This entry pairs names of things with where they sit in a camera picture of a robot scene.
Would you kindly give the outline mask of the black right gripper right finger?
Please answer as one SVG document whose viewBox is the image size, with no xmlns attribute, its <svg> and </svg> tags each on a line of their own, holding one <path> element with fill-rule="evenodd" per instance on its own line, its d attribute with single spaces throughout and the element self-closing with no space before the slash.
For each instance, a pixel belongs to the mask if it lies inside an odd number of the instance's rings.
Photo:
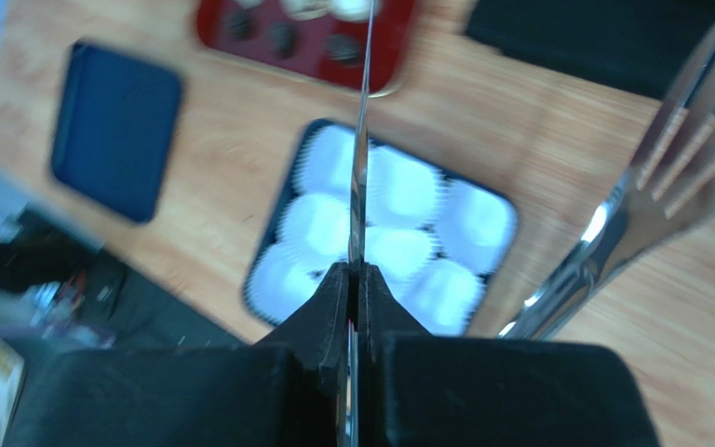
<svg viewBox="0 0 715 447">
<path fill-rule="evenodd" d="M 357 297 L 360 446 L 656 446 L 626 363 L 600 345 L 439 337 L 366 264 Z"/>
</svg>

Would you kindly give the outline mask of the stainless steel serving tongs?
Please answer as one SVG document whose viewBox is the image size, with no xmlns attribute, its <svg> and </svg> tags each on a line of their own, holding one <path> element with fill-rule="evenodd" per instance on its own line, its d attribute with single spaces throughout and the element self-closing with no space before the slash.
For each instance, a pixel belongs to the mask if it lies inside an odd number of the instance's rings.
<svg viewBox="0 0 715 447">
<path fill-rule="evenodd" d="M 715 217 L 715 24 L 579 241 L 499 332 L 546 340 L 644 253 Z"/>
</svg>

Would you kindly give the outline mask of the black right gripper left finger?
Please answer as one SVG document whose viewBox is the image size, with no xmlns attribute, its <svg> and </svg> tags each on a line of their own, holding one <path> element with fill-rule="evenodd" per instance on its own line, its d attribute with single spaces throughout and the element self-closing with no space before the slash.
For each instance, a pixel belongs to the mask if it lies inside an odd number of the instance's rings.
<svg viewBox="0 0 715 447">
<path fill-rule="evenodd" d="M 346 446 L 347 265 L 254 345 L 75 349 L 30 374 L 8 446 Z"/>
</svg>

